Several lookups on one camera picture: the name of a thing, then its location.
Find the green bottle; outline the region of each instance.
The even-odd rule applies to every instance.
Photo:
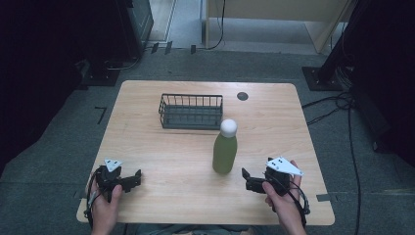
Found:
[[[231,171],[238,149],[236,130],[238,125],[233,119],[226,119],[220,124],[220,133],[213,146],[213,169],[220,174]]]

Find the black wire basket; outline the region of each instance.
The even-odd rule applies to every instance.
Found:
[[[159,114],[162,128],[218,130],[223,116],[223,96],[163,93]]]

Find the gray carpet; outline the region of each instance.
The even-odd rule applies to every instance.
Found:
[[[339,92],[310,92],[301,67],[321,66],[326,57],[271,53],[163,50],[146,52],[115,87],[74,91],[41,139],[13,159],[0,181],[0,234],[88,234],[76,220],[79,193],[92,169],[121,83],[129,79],[293,83],[302,104]],[[107,107],[101,123],[102,110]],[[334,102],[304,110],[307,120],[335,109]],[[414,234],[415,169],[393,154],[372,151],[372,138],[358,110],[351,111],[352,139],[361,183],[359,234]],[[353,234],[357,186],[350,154],[347,111],[309,127],[336,222],[307,226],[308,234]],[[136,225],[129,226],[133,234]],[[114,234],[122,234],[119,224]],[[269,233],[282,234],[279,226]]]

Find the hand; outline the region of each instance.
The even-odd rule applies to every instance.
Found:
[[[291,161],[291,164],[297,166],[296,162],[294,161]],[[301,177],[298,175],[295,175],[294,178],[290,176],[290,181],[294,182],[300,187]],[[300,193],[297,189],[297,186],[293,183],[290,184],[290,192],[297,200],[299,200]],[[265,203],[267,203],[269,207],[274,206],[275,211],[278,214],[280,224],[286,230],[286,232],[290,235],[305,234],[305,230],[302,227],[299,210],[297,209],[296,204],[290,195],[286,194],[284,197],[279,196],[275,192],[272,185],[266,181],[262,183],[262,188],[267,194]]]
[[[98,189],[97,183],[94,180],[91,187],[91,193]],[[111,202],[108,203],[103,195],[98,196],[92,204],[92,218],[94,224],[92,234],[110,234],[113,231],[116,221],[118,219],[118,202],[121,198],[122,186],[117,185],[112,194]]]

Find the finger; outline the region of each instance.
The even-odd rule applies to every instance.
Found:
[[[273,206],[272,200],[269,197],[266,197],[265,203],[268,204],[269,207],[272,207]]]
[[[292,165],[294,165],[295,167],[297,167],[297,163],[296,163],[296,161],[294,161],[294,160],[291,160],[290,161],[290,163],[292,164]],[[293,178],[293,182],[295,183],[295,184],[297,184],[299,187],[300,187],[300,185],[301,185],[301,176],[299,176],[299,175],[294,175],[294,178]]]
[[[274,199],[278,197],[277,193],[275,192],[274,187],[272,187],[270,183],[264,181],[262,183],[262,188],[265,191],[265,193],[268,195],[268,198],[270,198],[274,202]]]
[[[112,198],[111,198],[111,207],[115,210],[118,208],[118,202],[119,202],[119,199],[121,198],[121,195],[122,195],[122,186],[118,184],[114,188]]]

